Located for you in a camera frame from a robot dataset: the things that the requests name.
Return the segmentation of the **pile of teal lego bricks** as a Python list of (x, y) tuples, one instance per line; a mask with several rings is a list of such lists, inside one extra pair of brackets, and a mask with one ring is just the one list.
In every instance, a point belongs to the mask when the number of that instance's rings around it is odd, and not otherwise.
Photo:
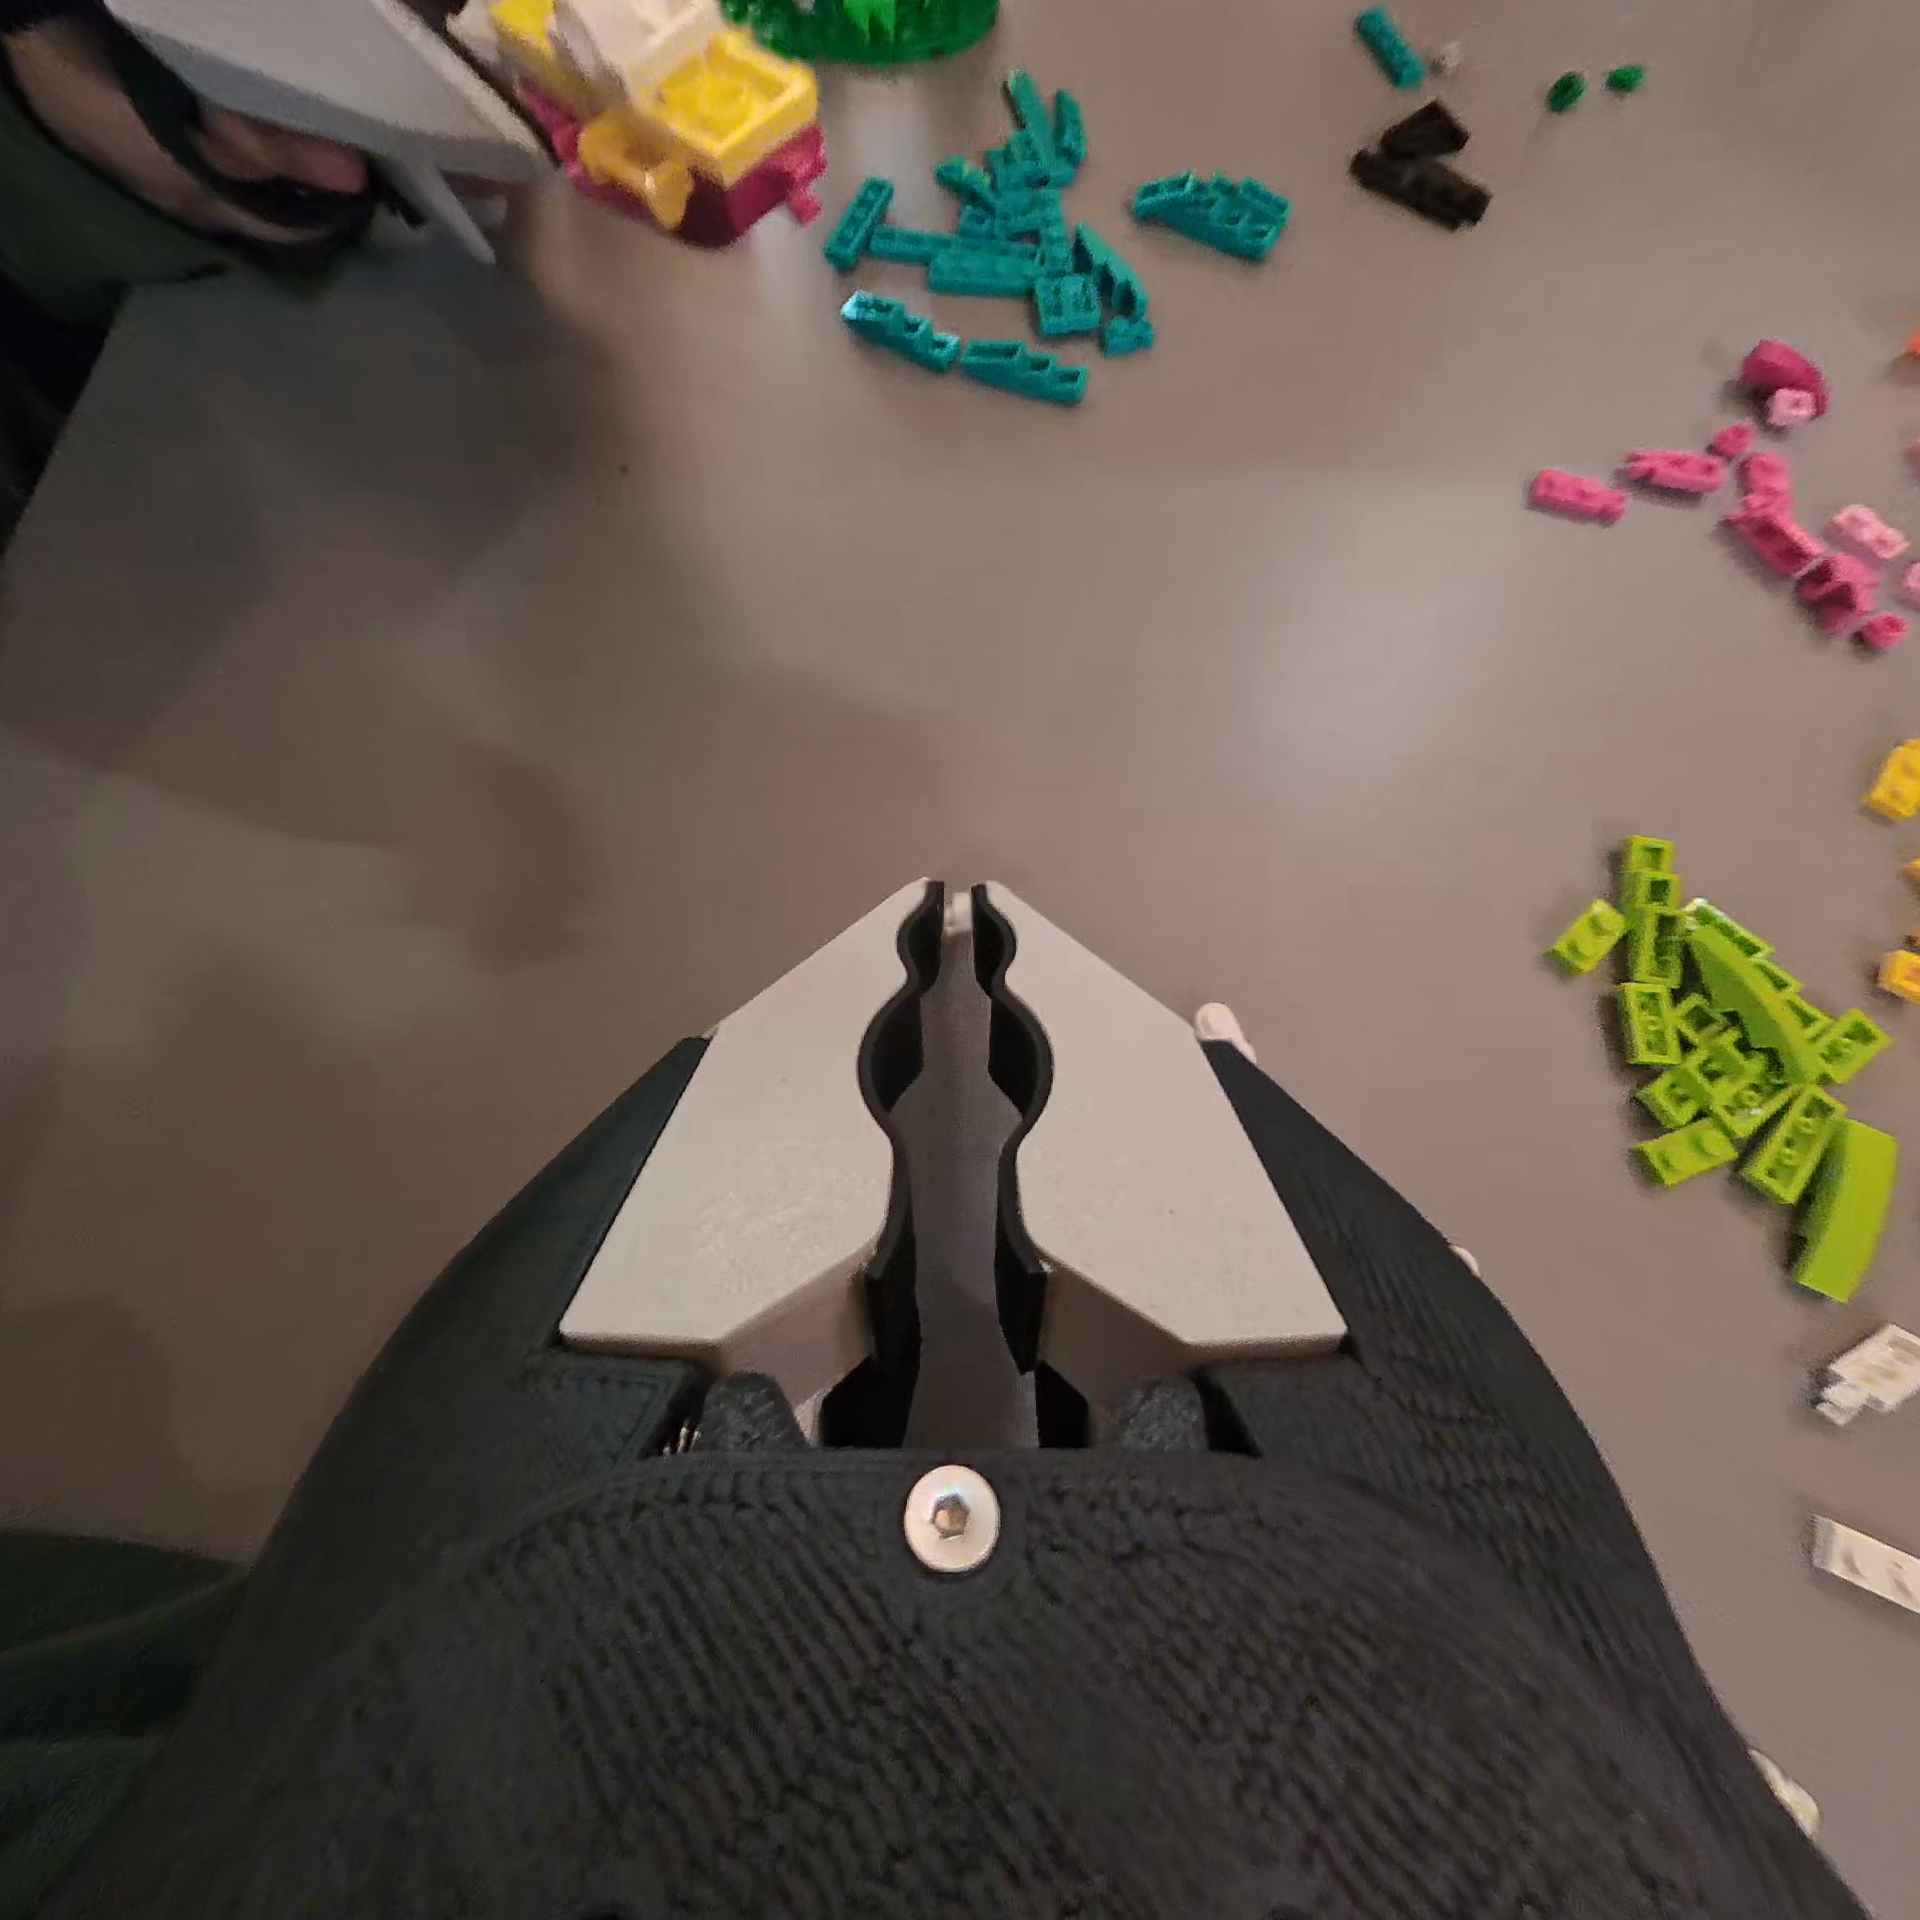
[[(1002, 81), (1009, 135), (976, 157), (933, 168), (951, 202), (944, 229), (896, 217), (896, 181), (860, 184), (824, 241), (826, 266), (849, 284), (844, 330), (865, 346), (933, 376), (1073, 410), (1089, 393), (1082, 349), (1112, 362), (1159, 339), (1149, 292), (1131, 258), (1067, 204), (1091, 155), (1076, 97), (1024, 72)], [(868, 269), (920, 274), (936, 303), (1009, 305), (1013, 333), (943, 325), (927, 308), (871, 288)]]

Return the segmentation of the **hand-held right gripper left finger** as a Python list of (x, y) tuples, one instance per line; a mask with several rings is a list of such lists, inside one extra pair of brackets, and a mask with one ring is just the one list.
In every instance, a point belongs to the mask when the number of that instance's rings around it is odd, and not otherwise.
[(707, 1035), (563, 1347), (769, 1376), (829, 1447), (906, 1441), (921, 1309), (896, 1111), (944, 909), (940, 881), (908, 882)]

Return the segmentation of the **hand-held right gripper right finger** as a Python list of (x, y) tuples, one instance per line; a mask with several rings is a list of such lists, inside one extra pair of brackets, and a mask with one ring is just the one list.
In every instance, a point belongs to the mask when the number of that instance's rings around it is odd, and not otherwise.
[(1319, 1360), (1348, 1327), (1207, 1045), (997, 882), (969, 898), (997, 1163), (994, 1304), (1044, 1450), (1140, 1385)]

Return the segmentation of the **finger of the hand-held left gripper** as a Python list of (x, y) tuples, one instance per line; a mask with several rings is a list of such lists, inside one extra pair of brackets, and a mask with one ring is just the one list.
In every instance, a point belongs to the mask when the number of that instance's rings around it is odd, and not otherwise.
[(540, 184), (552, 152), (521, 107), (484, 5), (115, 2), (113, 18), (199, 105), (369, 155), (397, 204), (496, 266), (460, 181)]

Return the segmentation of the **yellow white magenta lego model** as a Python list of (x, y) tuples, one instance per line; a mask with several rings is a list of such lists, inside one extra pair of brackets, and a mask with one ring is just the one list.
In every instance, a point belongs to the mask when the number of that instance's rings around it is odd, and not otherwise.
[(445, 27), (593, 202), (699, 249), (779, 209), (799, 225), (824, 212), (811, 68), (713, 2), (469, 2)]

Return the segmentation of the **pile of yellow lego bricks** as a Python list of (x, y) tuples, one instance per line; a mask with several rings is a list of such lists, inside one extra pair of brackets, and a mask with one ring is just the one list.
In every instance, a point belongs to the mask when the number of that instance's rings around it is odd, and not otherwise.
[[(1911, 826), (1917, 818), (1917, 739), (1897, 744), (1869, 786), (1864, 792), (1858, 810), (1865, 818), (1884, 826)], [(1875, 988), (1895, 1002), (1917, 1003), (1917, 925), (1913, 923), (1905, 939), (1884, 952), (1875, 969)]]

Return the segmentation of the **person's left forearm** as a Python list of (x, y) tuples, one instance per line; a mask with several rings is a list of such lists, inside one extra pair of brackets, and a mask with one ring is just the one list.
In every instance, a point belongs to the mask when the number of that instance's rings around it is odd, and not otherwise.
[(42, 313), (103, 327), (143, 287), (199, 282), (244, 260), (135, 199), (61, 146), (2, 79), (2, 280)]

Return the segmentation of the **green lego plant base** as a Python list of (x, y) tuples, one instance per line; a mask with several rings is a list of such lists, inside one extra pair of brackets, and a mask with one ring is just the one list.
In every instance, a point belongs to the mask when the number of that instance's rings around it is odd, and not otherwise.
[(997, 27), (1000, 2), (721, 2), (730, 26), (805, 65), (898, 66), (959, 58)]

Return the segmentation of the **pile of lime lego bricks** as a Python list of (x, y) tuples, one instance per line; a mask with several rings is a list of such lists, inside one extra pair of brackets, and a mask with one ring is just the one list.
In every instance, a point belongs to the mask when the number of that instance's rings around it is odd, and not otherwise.
[(1785, 1281), (1851, 1304), (1905, 1173), (1897, 1137), (1855, 1105), (1891, 1034), (1868, 1010), (1818, 1007), (1771, 941), (1690, 890), (1672, 840), (1628, 834), (1608, 885), (1543, 960), (1604, 985), (1631, 1176), (1655, 1193), (1737, 1185), (1783, 1213)]

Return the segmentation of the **pile of pink lego bricks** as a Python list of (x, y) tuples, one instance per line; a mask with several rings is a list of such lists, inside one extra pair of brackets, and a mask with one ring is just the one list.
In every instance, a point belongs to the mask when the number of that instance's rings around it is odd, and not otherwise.
[(1791, 434), (1825, 421), (1833, 385), (1810, 352), (1765, 337), (1732, 372), (1736, 411), (1696, 444), (1636, 447), (1609, 472), (1540, 466), (1525, 505), (1552, 520), (1617, 528), (1639, 503), (1715, 520), (1736, 557), (1793, 595), (1810, 628), (1864, 657), (1916, 637), (1916, 535), (1868, 503), (1803, 511)]

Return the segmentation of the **scattered white lego bricks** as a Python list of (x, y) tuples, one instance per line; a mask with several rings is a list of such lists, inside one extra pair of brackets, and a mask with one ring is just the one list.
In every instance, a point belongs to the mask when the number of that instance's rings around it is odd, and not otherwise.
[[(1885, 1323), (1827, 1365), (1812, 1387), (1810, 1410), (1833, 1428), (1865, 1413), (1891, 1416), (1916, 1399), (1917, 1336)], [(1917, 1617), (1917, 1556), (1857, 1527), (1815, 1516), (1808, 1537), (1815, 1573)]]

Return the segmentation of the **person's left hand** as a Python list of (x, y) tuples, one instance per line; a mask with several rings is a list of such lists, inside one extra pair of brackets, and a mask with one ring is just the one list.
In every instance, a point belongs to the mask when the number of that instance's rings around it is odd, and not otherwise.
[(370, 185), (361, 152), (243, 112), (207, 107), (193, 139), (199, 157), (226, 184), (288, 185), (332, 196), (359, 196)]

